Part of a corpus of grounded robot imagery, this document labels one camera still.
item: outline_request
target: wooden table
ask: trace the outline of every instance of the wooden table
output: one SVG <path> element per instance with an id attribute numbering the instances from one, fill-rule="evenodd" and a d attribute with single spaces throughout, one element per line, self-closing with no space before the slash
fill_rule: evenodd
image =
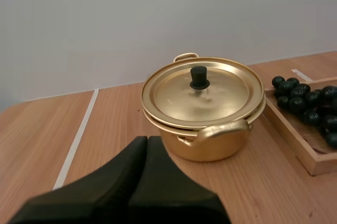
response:
<path id="1" fill-rule="evenodd" d="M 251 65 L 270 87 L 273 76 L 336 76 L 337 52 Z M 65 184 L 102 166 L 135 136 L 158 135 L 143 116 L 142 83 L 99 91 Z M 0 223 L 28 197 L 52 190 L 93 91 L 28 101 L 0 115 Z M 311 177 L 265 117 L 249 143 L 218 162 L 171 154 L 189 177 L 215 191 L 233 223 L 337 221 L 337 172 Z"/>

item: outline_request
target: golden lid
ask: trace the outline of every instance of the golden lid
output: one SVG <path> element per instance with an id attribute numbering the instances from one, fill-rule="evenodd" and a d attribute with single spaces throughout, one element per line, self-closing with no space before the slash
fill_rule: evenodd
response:
<path id="1" fill-rule="evenodd" d="M 245 65 L 188 53 L 145 82 L 142 104 L 150 116 L 164 124 L 195 129 L 245 118 L 263 95 L 262 82 Z"/>

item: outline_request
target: pot handle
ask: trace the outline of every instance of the pot handle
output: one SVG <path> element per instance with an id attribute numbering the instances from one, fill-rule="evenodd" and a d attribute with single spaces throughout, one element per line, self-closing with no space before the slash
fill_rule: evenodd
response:
<path id="1" fill-rule="evenodd" d="M 199 56 L 196 53 L 184 53 L 184 54 L 181 54 L 179 56 L 176 56 L 173 59 L 173 62 L 177 62 L 179 60 L 183 60 L 183 59 L 187 59 L 187 58 L 197 58 L 197 57 L 199 57 Z"/>
<path id="2" fill-rule="evenodd" d="M 197 147 L 200 144 L 204 143 L 206 140 L 217 137 L 227 133 L 238 133 L 249 131 L 250 126 L 245 119 L 229 121 L 228 123 L 212 125 L 206 128 L 203 128 L 198 132 L 198 135 L 194 140 L 186 139 L 182 136 L 177 136 L 177 139 L 189 147 Z"/>

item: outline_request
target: gold pot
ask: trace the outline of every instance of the gold pot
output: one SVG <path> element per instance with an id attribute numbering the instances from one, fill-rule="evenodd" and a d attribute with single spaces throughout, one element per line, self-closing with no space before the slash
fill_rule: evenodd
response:
<path id="1" fill-rule="evenodd" d="M 188 53 L 145 82 L 142 105 L 173 153 L 193 161 L 216 161 L 245 144 L 265 107 L 265 94 L 248 67 Z"/>

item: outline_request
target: wooden tray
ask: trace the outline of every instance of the wooden tray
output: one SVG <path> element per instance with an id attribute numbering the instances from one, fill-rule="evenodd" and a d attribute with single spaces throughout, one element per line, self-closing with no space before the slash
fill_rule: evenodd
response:
<path id="1" fill-rule="evenodd" d="M 337 77 L 305 82 L 312 90 L 336 86 Z M 337 171 L 337 149 L 331 148 L 315 127 L 305 125 L 295 116 L 282 111 L 273 96 L 274 88 L 265 90 L 264 115 L 293 150 L 311 176 Z"/>

